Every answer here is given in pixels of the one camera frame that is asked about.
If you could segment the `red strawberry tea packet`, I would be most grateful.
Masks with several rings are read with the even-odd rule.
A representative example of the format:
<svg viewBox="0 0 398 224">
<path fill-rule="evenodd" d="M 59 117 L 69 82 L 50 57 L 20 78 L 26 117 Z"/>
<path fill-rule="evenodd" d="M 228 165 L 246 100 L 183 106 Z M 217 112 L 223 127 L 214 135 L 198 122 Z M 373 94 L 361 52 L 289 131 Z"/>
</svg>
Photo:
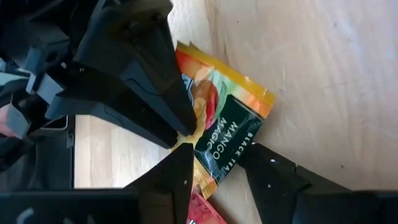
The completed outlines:
<svg viewBox="0 0 398 224">
<path fill-rule="evenodd" d="M 213 206 L 197 191 L 190 196 L 186 224 L 227 224 Z"/>
</svg>

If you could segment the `yellow mango tea packet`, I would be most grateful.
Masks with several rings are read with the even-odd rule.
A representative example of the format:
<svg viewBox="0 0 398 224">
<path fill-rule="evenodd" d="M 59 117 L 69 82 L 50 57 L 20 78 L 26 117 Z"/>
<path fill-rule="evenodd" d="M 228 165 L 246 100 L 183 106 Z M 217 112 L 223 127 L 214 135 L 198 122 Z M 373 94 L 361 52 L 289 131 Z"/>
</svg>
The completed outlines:
<svg viewBox="0 0 398 224">
<path fill-rule="evenodd" d="M 209 198 L 252 143 L 275 96 L 193 44 L 179 42 L 175 54 L 197 127 L 179 134 L 173 149 L 193 145 L 193 186 Z"/>
</svg>

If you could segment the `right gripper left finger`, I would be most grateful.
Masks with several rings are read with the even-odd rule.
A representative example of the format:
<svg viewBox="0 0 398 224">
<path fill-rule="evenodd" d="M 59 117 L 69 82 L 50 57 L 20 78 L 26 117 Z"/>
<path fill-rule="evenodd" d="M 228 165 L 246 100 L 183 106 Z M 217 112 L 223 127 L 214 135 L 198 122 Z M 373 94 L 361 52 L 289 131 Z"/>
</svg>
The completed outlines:
<svg viewBox="0 0 398 224">
<path fill-rule="evenodd" d="M 193 145 L 181 144 L 126 186 L 137 205 L 128 224 L 186 224 L 193 184 Z"/>
</svg>

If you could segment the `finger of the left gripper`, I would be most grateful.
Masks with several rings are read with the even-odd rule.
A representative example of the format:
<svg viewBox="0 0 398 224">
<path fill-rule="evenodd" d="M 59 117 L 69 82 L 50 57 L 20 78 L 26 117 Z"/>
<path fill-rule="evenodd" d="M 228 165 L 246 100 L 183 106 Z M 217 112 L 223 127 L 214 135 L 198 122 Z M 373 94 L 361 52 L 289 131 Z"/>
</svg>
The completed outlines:
<svg viewBox="0 0 398 224">
<path fill-rule="evenodd" d="M 171 0 L 99 2 L 74 60 L 124 80 L 182 135 L 197 119 L 178 67 L 168 15 Z"/>
<path fill-rule="evenodd" d="M 89 69 L 54 79 L 61 87 L 49 103 L 46 118 L 92 115 L 166 149 L 177 142 L 176 130 L 119 78 Z"/>
</svg>

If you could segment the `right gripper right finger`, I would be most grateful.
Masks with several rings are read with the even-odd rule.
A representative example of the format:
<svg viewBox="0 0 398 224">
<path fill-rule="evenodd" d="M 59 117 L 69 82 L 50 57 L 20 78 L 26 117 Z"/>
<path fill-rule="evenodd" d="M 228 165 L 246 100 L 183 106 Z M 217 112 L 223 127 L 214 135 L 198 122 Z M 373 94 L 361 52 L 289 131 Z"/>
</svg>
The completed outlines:
<svg viewBox="0 0 398 224">
<path fill-rule="evenodd" d="M 300 193 L 349 192 L 259 143 L 246 148 L 239 165 L 246 171 L 262 224 L 293 224 Z"/>
</svg>

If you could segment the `black metal table frame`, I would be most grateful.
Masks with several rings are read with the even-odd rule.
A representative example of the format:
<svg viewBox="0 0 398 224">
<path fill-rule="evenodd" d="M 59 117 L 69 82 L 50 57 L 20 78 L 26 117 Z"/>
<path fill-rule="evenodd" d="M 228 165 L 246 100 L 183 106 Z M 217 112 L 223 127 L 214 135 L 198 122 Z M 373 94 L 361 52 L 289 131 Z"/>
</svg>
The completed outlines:
<svg viewBox="0 0 398 224">
<path fill-rule="evenodd" d="M 26 139 L 0 135 L 0 191 L 73 188 L 75 118 L 52 121 Z"/>
</svg>

